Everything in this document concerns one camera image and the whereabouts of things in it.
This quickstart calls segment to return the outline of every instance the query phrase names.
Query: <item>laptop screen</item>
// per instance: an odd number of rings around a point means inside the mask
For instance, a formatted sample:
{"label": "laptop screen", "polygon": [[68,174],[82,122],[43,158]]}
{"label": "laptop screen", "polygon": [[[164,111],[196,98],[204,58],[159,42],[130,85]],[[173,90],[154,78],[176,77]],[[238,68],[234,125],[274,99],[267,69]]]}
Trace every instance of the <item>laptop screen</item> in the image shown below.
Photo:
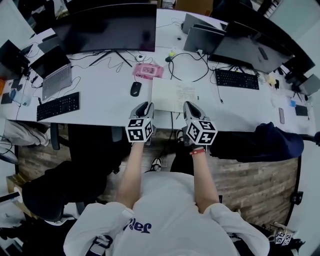
{"label": "laptop screen", "polygon": [[70,60],[58,46],[38,58],[30,67],[43,79],[70,63]]}

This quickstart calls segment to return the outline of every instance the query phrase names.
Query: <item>white desk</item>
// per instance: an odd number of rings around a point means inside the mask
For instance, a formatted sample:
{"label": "white desk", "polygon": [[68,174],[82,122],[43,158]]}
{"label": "white desk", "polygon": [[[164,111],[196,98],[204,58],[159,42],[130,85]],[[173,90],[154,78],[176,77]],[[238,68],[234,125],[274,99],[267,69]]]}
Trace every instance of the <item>white desk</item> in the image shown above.
{"label": "white desk", "polygon": [[[156,30],[156,49],[155,52],[142,52],[146,54],[146,60],[152,57],[155,62],[163,62],[168,56],[170,49],[176,47],[183,51],[183,47],[187,38],[187,35],[182,33],[179,24],[179,20],[184,21],[185,12],[175,10],[157,10],[157,30]],[[219,20],[197,15],[206,22],[209,22],[213,26],[221,29]],[[25,46],[37,42],[40,43],[43,38],[52,35],[54,32],[49,29],[39,35],[34,36],[25,44]],[[38,46],[32,47],[32,52],[29,53],[33,56],[37,53]],[[134,57],[129,53],[123,51],[120,52],[122,56],[134,61]],[[39,53],[30,59],[31,62],[39,58],[43,53]],[[75,54],[69,56],[73,59],[79,59],[88,54]],[[90,56],[82,60],[72,60],[72,65],[79,65],[81,67],[87,67],[90,63],[96,60],[99,56]],[[115,53],[110,54],[111,57],[109,66],[113,67],[116,64],[122,62],[122,59]],[[77,76],[81,77],[79,84],[69,94],[74,92],[80,92],[80,110],[58,115],[52,118],[43,120],[43,122],[49,123],[65,123],[65,124],[85,124],[85,125],[103,125],[103,126],[125,126],[128,122],[129,115],[133,108],[138,104],[151,101],[152,94],[152,81],[137,78],[142,83],[140,94],[138,97],[130,96],[130,89],[132,83],[135,81],[132,75],[134,68],[129,67],[126,63],[123,64],[120,72],[116,72],[117,67],[109,69],[109,60],[106,59],[95,66],[91,66],[86,69],[82,69],[78,66],[72,68],[72,78]],[[215,67],[217,63],[209,62],[210,67]],[[193,81],[205,74],[207,67],[203,61],[194,61],[187,54],[183,54],[174,59],[174,74],[183,79],[184,81]],[[203,79],[196,82],[197,92],[199,94],[199,107],[201,107],[205,113],[213,120],[220,131],[242,131],[253,132],[255,128],[261,123],[273,122],[275,126],[288,132],[294,132],[298,134],[314,135],[316,132],[314,113],[312,106],[309,106],[309,119],[305,116],[296,116],[295,109],[289,106],[289,100],[287,95],[293,96],[293,92],[287,90],[275,91],[266,83],[260,82],[260,90],[243,89],[234,87],[219,87],[220,96],[223,99],[224,104],[221,104],[218,96],[218,88],[215,84],[210,83],[210,71]],[[280,86],[283,88],[285,83],[283,76],[272,73],[280,80]],[[35,72],[32,71],[30,79],[35,76]],[[168,64],[164,66],[164,79],[170,79],[170,73],[168,70]],[[216,82],[214,76],[212,76],[212,82]],[[33,86],[38,87],[42,82],[39,77]],[[65,92],[74,88],[78,82],[78,78],[74,80],[71,87],[63,89],[59,93],[59,97],[64,95]],[[27,81],[25,88],[21,90],[24,94],[41,97],[42,88],[36,89],[31,87],[30,81]],[[4,93],[9,92],[10,87],[7,85],[4,88]],[[32,97],[30,106],[21,106],[18,111],[18,105],[2,104],[0,105],[0,111],[2,114],[10,120],[21,121],[36,121],[38,99]],[[296,96],[295,100],[299,104],[299,98]],[[279,108],[284,110],[285,124],[280,124]],[[173,114],[173,127],[174,129],[180,129],[186,125],[183,115]],[[155,111],[154,125],[157,128],[170,129],[171,117],[169,112]]]}

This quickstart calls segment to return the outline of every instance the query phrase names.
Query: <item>shirt sleeve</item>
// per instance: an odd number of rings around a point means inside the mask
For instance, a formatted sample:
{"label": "shirt sleeve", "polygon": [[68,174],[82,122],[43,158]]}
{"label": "shirt sleeve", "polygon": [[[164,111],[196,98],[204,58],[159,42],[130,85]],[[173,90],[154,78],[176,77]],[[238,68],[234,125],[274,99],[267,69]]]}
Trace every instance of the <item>shirt sleeve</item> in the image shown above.
{"label": "shirt sleeve", "polygon": [[203,213],[216,221],[227,233],[241,238],[255,256],[267,256],[270,250],[269,240],[256,228],[244,221],[239,213],[232,212],[222,203],[209,206]]}
{"label": "shirt sleeve", "polygon": [[63,250],[66,256],[86,255],[99,235],[115,235],[133,217],[134,212],[119,202],[89,204],[67,234]]}

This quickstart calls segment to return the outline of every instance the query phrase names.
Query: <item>laptop keyboard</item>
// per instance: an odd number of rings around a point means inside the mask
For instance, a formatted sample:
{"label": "laptop keyboard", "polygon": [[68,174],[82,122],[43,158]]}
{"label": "laptop keyboard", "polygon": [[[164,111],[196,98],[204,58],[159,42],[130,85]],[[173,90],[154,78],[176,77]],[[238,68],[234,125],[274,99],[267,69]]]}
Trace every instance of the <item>laptop keyboard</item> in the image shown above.
{"label": "laptop keyboard", "polygon": [[57,84],[65,80],[69,76],[70,68],[67,66],[61,69],[59,72],[53,74],[45,80],[45,83],[48,85]]}

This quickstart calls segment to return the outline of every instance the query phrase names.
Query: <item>white t-shirt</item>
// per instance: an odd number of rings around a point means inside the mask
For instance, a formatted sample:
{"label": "white t-shirt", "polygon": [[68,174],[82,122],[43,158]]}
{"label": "white t-shirt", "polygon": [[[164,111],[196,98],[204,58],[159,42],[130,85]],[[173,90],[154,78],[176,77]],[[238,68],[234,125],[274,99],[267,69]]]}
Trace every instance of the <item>white t-shirt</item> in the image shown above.
{"label": "white t-shirt", "polygon": [[227,233],[237,234],[255,256],[267,256],[268,239],[221,203],[200,214],[194,177],[178,172],[147,172],[133,210],[121,203],[89,204],[69,231],[64,252],[85,256],[94,239],[108,235],[112,256],[237,256]]}

